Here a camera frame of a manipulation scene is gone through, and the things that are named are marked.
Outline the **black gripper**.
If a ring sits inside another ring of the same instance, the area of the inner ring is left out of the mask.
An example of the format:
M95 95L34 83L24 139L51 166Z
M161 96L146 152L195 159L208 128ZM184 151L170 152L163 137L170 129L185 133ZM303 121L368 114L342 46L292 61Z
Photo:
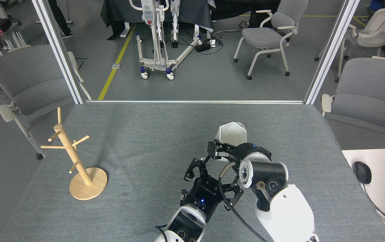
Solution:
M236 164L239 164L241 160L252 153L260 153L265 155L269 162L272 162L272 153L253 143L243 143L234 146L231 144L223 144L219 141L209 141L208 153L213 153L214 160L230 161Z
M181 206L192 205L205 213L206 222L210 221L221 201L223 201L226 210L231 210L244 193L237 183L219 183L218 189L218 180L208 175L206 168L208 161L209 157L192 160L186 170L184 180L194 182L194 184L180 202ZM193 171L196 167L199 169L199 178L197 179ZM234 197L228 199L225 195L227 192L234 192Z

